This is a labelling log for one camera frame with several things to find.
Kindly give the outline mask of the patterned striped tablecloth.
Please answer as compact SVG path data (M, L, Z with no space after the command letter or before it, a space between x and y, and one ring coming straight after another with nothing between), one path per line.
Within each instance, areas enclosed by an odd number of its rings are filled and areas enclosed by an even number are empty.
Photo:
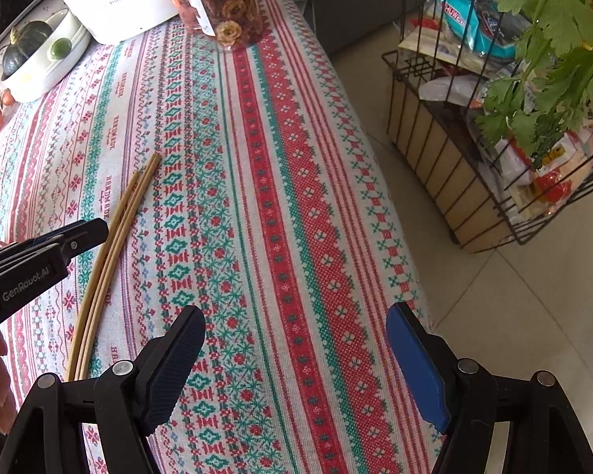
M257 0L253 47L178 19L95 44L0 131L0 240L108 217L161 163L122 252L90 373L138 354L187 305L206 340L166 473L427 473L423 421L385 333L424 294L376 156L297 0Z

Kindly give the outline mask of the green leafy vegetables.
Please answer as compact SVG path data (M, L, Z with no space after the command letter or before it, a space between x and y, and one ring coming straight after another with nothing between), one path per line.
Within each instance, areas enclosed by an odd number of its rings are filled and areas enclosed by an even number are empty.
M519 64L493 81L478 123L490 142L512 138L535 165L593 107L593 0L494 0L504 17L525 18Z

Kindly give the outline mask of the dark green pumpkin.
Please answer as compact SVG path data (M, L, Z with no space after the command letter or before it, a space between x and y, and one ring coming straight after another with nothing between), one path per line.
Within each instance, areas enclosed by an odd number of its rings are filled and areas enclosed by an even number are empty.
M3 56L3 78L6 79L15 74L49 39L52 32L52 27L45 21L30 21L20 29L13 28Z

